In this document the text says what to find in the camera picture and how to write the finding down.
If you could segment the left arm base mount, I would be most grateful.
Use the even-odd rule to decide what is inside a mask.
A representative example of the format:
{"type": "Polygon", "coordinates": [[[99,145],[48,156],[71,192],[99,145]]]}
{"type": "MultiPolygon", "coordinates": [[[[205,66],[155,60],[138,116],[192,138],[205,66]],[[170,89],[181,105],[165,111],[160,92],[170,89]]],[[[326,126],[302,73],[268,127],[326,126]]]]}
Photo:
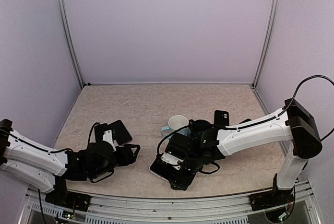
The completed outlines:
{"type": "Polygon", "coordinates": [[[46,194],[45,201],[56,206],[87,212],[91,196],[71,191],[67,191],[66,193],[53,191],[46,194]]]}

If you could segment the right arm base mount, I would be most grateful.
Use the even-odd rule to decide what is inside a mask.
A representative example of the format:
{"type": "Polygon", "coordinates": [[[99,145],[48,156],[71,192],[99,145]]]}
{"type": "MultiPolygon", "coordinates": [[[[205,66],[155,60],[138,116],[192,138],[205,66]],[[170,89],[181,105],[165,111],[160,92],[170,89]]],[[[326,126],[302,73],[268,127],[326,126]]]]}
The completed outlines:
{"type": "Polygon", "coordinates": [[[248,198],[252,211],[276,207],[294,201],[294,195],[291,191],[260,192],[251,194],[248,198]]]}

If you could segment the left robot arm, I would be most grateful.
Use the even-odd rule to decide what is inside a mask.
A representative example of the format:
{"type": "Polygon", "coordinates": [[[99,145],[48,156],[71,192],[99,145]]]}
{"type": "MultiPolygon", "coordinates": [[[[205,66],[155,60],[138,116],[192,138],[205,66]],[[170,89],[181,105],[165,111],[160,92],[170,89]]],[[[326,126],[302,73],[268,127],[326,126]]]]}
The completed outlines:
{"type": "Polygon", "coordinates": [[[1,120],[1,169],[21,180],[52,193],[61,205],[69,205],[73,194],[66,181],[101,182],[113,175],[115,168],[125,167],[137,160],[140,146],[121,120],[92,125],[85,149],[54,149],[34,142],[13,129],[12,121],[1,120]]]}

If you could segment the pink phone case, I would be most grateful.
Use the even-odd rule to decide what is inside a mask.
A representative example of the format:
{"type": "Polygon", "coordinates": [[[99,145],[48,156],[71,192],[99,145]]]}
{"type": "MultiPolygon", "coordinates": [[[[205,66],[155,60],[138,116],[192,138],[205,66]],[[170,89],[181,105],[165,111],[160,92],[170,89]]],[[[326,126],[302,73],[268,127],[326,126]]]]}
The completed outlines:
{"type": "Polygon", "coordinates": [[[164,164],[160,159],[157,158],[155,158],[155,160],[149,166],[150,172],[166,181],[169,180],[169,168],[170,167],[167,164],[164,164]]]}

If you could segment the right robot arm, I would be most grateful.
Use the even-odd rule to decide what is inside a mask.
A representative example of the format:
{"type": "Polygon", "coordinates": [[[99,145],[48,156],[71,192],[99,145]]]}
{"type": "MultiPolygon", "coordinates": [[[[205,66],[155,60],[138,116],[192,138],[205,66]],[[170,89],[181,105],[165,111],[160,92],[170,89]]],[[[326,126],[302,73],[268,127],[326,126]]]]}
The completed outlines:
{"type": "Polygon", "coordinates": [[[274,188],[267,193],[272,205],[287,197],[307,161],[323,148],[314,117],[294,99],[287,99],[283,108],[253,121],[235,126],[193,123],[191,130],[195,136],[185,149],[180,168],[173,169],[169,178],[174,190],[187,190],[196,173],[219,155],[227,157],[268,143],[289,141],[289,152],[276,175],[274,188]]]}

